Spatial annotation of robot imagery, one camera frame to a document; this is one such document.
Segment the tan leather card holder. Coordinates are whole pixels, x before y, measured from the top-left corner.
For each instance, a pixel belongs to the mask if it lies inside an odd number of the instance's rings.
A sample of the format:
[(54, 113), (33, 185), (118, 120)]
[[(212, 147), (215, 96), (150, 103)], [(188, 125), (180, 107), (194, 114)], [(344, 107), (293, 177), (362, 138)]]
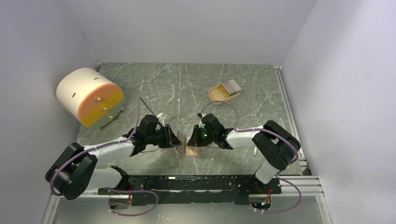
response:
[(178, 131), (176, 134), (177, 138), (181, 141), (180, 146), (176, 146), (176, 152), (185, 157), (200, 157), (201, 156), (201, 147), (190, 147), (187, 146), (188, 141), (190, 140), (190, 136), (183, 134)]

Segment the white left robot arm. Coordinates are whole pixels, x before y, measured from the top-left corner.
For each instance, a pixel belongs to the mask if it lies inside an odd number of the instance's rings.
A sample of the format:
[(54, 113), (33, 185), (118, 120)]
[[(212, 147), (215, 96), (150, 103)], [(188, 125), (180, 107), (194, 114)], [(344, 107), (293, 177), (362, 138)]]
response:
[(138, 126), (127, 134), (99, 145), (82, 146), (71, 143), (61, 153), (45, 175), (54, 195), (67, 200), (79, 197), (91, 189), (114, 190), (123, 194), (131, 190), (129, 174), (118, 166), (106, 164), (143, 152), (147, 145), (162, 149), (182, 145), (170, 125), (161, 124), (154, 115), (145, 115)]

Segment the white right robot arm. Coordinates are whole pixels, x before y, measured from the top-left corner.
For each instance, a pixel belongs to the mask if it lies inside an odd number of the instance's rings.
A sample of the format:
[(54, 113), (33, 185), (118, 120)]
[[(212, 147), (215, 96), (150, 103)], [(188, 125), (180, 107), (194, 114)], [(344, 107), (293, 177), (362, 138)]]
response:
[(257, 193), (264, 193), (271, 179), (298, 159), (301, 143), (273, 120), (262, 126), (237, 129), (225, 128), (213, 114), (200, 114), (200, 117), (186, 145), (206, 147), (215, 143), (221, 149), (257, 148), (265, 158), (252, 180), (252, 188)]

